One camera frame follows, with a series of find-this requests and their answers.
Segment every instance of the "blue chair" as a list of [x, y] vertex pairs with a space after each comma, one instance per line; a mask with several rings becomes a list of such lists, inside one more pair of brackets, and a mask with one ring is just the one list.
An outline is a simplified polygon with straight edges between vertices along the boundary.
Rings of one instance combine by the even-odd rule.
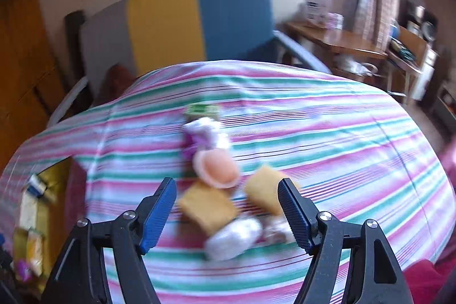
[[80, 30], [86, 76], [57, 108], [57, 123], [88, 84], [97, 96], [114, 64], [134, 76], [192, 61], [277, 62], [279, 46], [302, 67], [330, 70], [300, 44], [274, 30], [271, 0], [121, 0], [87, 20]]

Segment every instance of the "yellow package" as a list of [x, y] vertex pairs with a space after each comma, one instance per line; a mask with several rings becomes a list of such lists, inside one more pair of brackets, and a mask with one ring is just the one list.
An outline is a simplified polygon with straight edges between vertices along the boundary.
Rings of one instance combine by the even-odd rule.
[[33, 229], [27, 235], [26, 261], [30, 270], [40, 277], [43, 273], [43, 236]]
[[205, 183], [195, 182], [177, 201], [182, 213], [212, 236], [225, 227], [239, 211], [227, 194]]
[[[288, 176], [264, 164], [247, 180], [244, 192], [253, 205], [272, 215], [283, 215], [277, 196], [277, 186], [283, 178]], [[292, 182], [299, 189], [298, 184], [295, 181]]]

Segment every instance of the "wooden cabinet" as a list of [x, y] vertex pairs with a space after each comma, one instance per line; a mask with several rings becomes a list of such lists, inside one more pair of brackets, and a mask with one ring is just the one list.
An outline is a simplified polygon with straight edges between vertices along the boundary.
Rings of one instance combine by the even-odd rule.
[[0, 0], [0, 170], [64, 98], [38, 0]]

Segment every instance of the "bed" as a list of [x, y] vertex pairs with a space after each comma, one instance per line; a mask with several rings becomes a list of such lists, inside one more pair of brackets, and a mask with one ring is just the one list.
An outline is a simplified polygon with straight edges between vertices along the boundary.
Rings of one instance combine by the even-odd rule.
[[[286, 173], [320, 210], [342, 221], [376, 219], [404, 269], [435, 261], [456, 221], [455, 194], [414, 121], [374, 87], [310, 70], [246, 61], [180, 64], [148, 73], [119, 99], [94, 107], [26, 141], [1, 178], [0, 231], [11, 248], [21, 186], [68, 156], [87, 171], [87, 217], [115, 219], [177, 181], [178, 197], [195, 174], [182, 156], [183, 111], [221, 106], [242, 179], [232, 198], [262, 214], [242, 192], [262, 164]], [[226, 262], [204, 258], [204, 236], [177, 206], [144, 262], [162, 303], [292, 303], [310, 257], [296, 244], [257, 243]], [[113, 254], [106, 271], [114, 303], [123, 302]], [[333, 303], [341, 301], [349, 252], [343, 251]]]

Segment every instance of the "yellow panel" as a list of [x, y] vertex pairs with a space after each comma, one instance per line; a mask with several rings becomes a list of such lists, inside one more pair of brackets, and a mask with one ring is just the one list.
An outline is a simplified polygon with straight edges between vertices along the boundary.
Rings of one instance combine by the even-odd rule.
[[[40, 199], [38, 201], [36, 218], [36, 230], [44, 237], [43, 275], [35, 282], [36, 288], [41, 293], [51, 274], [58, 254], [68, 237], [65, 228], [65, 191], [71, 162], [72, 158], [66, 158], [38, 174], [48, 186], [48, 190], [46, 190], [48, 199]], [[26, 244], [27, 232], [16, 228], [13, 245], [13, 258], [15, 261], [25, 257]]]
[[128, 0], [138, 75], [205, 59], [198, 0]]

